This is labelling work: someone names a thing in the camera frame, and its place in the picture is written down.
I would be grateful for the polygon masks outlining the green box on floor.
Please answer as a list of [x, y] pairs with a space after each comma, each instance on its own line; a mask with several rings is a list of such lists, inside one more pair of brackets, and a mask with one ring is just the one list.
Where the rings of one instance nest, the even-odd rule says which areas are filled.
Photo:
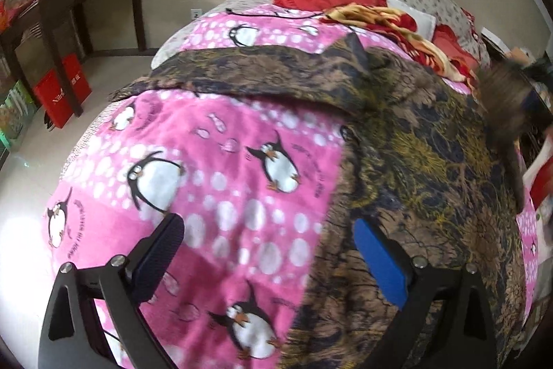
[[8, 151], [20, 145], [36, 112], [37, 106], [21, 81], [1, 95], [1, 143]]

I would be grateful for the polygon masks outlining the small red heart pillow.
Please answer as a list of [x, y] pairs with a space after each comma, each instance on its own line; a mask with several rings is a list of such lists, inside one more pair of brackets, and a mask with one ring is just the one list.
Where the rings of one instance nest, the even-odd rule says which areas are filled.
[[464, 76], [477, 69], [479, 62], [458, 43], [454, 31], [446, 24], [438, 24], [432, 42], [448, 57], [450, 63]]

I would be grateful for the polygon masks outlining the white rectangular pillow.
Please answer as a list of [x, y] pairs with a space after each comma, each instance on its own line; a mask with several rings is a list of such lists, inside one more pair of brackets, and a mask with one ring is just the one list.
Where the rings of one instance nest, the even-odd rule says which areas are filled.
[[400, 9], [410, 15], [416, 23], [416, 33], [428, 41], [432, 40], [437, 25], [437, 19], [434, 16], [412, 8], [399, 0], [387, 0], [387, 5], [389, 8]]

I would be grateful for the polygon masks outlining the red cloth on chair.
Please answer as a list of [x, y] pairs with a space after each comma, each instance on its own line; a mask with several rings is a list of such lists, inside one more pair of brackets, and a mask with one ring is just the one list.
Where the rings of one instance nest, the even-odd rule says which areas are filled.
[[552, 162], [549, 161], [536, 174], [532, 188], [529, 191], [535, 208], [540, 207], [544, 200], [552, 194], [552, 172]]

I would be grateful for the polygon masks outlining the dark wooden side table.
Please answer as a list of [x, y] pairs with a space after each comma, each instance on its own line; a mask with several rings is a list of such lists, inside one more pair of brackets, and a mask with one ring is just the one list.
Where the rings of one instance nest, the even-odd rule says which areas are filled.
[[69, 106], [75, 116], [83, 114], [80, 101], [76, 98], [72, 84], [66, 75], [62, 63], [62, 55], [56, 42], [54, 31], [60, 24], [67, 20], [71, 14], [75, 15], [76, 36], [83, 44], [84, 55], [87, 57], [96, 56], [146, 56], [156, 53], [154, 49], [147, 46], [145, 27], [142, 13], [142, 0], [131, 0], [134, 30], [137, 47], [135, 49], [106, 49], [94, 50], [88, 32], [86, 17], [83, 11], [85, 0], [38, 0], [25, 10], [3, 33], [1, 33], [1, 51], [4, 53], [8, 69], [13, 76], [22, 80], [26, 88], [31, 85], [25, 77], [21, 64], [16, 55], [16, 48], [21, 44], [21, 37], [24, 31], [33, 26], [38, 26], [41, 38], [50, 59], [54, 63], [54, 74], [57, 81], [66, 95]]

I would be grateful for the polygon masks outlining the dark floral patterned garment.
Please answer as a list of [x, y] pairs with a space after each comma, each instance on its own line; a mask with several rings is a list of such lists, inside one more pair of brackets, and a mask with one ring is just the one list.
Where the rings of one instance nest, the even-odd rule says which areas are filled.
[[280, 367], [356, 367], [395, 316], [354, 249], [356, 218], [434, 266], [474, 263], [494, 320], [497, 357], [506, 359], [526, 301], [516, 223], [521, 193], [471, 98], [431, 69], [364, 48], [351, 35], [320, 54], [284, 46], [178, 53], [111, 99], [164, 88], [308, 101], [345, 123], [329, 225]]

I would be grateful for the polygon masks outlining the red and gold blanket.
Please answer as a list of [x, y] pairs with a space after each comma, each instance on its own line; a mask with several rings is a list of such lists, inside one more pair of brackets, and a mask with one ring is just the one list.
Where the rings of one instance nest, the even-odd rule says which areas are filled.
[[471, 84], [474, 74], [469, 65], [457, 57], [449, 57], [437, 45], [416, 33], [416, 22], [402, 10], [351, 3], [327, 9], [321, 21], [363, 28], [384, 36], [413, 61], [429, 66], [439, 76], [451, 82]]

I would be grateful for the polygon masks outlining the red gift bag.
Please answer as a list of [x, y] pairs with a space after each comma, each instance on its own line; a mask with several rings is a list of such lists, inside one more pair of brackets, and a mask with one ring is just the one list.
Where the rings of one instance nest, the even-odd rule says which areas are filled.
[[[68, 54], [62, 59], [62, 62], [76, 98], [80, 103], [83, 103], [92, 93], [92, 89], [85, 78], [77, 54]], [[54, 126], [63, 128], [73, 115], [73, 110], [67, 101], [67, 96], [54, 69], [51, 69], [42, 77], [33, 88], [33, 91]]]

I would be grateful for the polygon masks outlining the white wall socket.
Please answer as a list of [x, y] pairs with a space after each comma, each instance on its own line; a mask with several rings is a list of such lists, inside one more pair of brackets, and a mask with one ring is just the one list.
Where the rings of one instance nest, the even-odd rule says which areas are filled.
[[191, 20], [197, 20], [203, 15], [203, 11], [200, 8], [192, 8], [190, 11]]

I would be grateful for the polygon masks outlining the pink penguin quilt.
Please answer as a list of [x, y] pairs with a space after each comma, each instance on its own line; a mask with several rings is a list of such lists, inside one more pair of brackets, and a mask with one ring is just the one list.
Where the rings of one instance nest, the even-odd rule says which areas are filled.
[[[322, 18], [272, 4], [212, 13], [178, 53], [284, 46], [320, 54], [351, 35], [415, 62], [385, 37]], [[47, 203], [53, 263], [103, 264], [178, 214], [183, 241], [141, 307], [163, 348], [180, 368], [282, 368], [337, 194], [344, 124], [295, 99], [164, 88], [112, 101]], [[522, 329], [537, 257], [534, 227], [519, 223], [527, 207], [519, 189]]]

